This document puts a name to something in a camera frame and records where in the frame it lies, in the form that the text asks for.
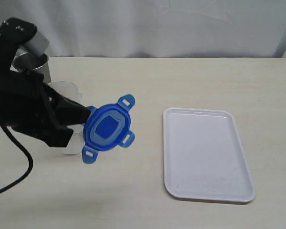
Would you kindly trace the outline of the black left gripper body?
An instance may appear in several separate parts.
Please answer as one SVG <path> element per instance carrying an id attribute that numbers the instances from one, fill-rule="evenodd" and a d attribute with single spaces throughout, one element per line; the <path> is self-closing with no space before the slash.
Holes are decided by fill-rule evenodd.
<path id="1" fill-rule="evenodd" d="M 54 107 L 59 94 L 38 73 L 0 73 L 0 118 L 6 126 L 30 136 L 62 130 Z"/>

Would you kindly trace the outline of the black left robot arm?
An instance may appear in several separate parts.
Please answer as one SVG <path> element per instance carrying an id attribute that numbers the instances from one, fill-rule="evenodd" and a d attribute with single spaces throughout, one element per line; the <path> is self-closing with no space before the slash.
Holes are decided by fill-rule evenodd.
<path id="1" fill-rule="evenodd" d="M 69 127 L 85 123 L 90 110 L 43 82 L 43 74 L 10 69 L 18 48 L 37 31 L 34 24 L 17 18 L 0 26 L 0 123 L 49 147 L 66 147 L 73 134 Z"/>

